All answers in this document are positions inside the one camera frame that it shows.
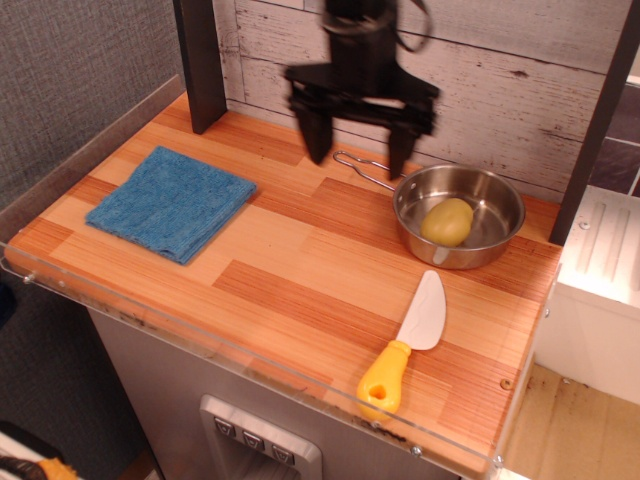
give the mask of potato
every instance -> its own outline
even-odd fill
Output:
[[[472,223],[471,206],[460,198],[449,198],[429,210],[420,235],[445,247],[457,247],[469,236]]]

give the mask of stainless steel pot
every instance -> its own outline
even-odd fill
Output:
[[[393,208],[400,238],[411,253],[430,265],[470,269],[493,262],[504,253],[524,223],[525,207],[520,194],[495,173],[457,164],[436,165],[413,172],[393,188],[341,157],[387,167],[342,150],[333,154],[337,162],[394,191]],[[420,225],[429,210],[447,198],[465,200],[474,209],[471,233],[454,248],[430,242],[420,235]]]

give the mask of wood plank wall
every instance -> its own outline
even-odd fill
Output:
[[[322,0],[213,0],[228,106],[295,126],[286,65],[328,61]],[[434,30],[410,73],[438,86],[435,135],[413,160],[475,165],[522,193],[560,202],[577,159],[630,0],[427,0]],[[400,2],[415,44],[418,10]],[[335,123],[337,140],[386,152],[384,129]]]

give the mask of wooden floor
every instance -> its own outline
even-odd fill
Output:
[[[143,450],[140,456],[122,472],[118,480],[158,480],[154,467],[151,452]]]
[[[535,365],[504,458],[534,480],[640,479],[640,405]]]

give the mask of wooden countertop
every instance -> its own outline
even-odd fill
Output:
[[[187,266],[84,224],[157,145],[258,185]],[[391,195],[332,160],[314,165],[298,133],[280,126],[230,112],[195,135],[182,96],[24,228],[5,254],[14,269],[35,271],[72,298],[199,355],[231,359],[244,374],[358,422],[348,395],[395,338],[432,268],[400,243]],[[397,413],[406,421],[379,430],[426,445],[469,476],[486,464],[465,449],[497,453],[513,400],[501,382],[515,384],[521,373],[560,256],[546,242],[558,206],[527,197],[525,204],[525,225],[498,261],[438,270],[447,298],[442,339],[409,359]],[[423,430],[464,448],[439,445]]]

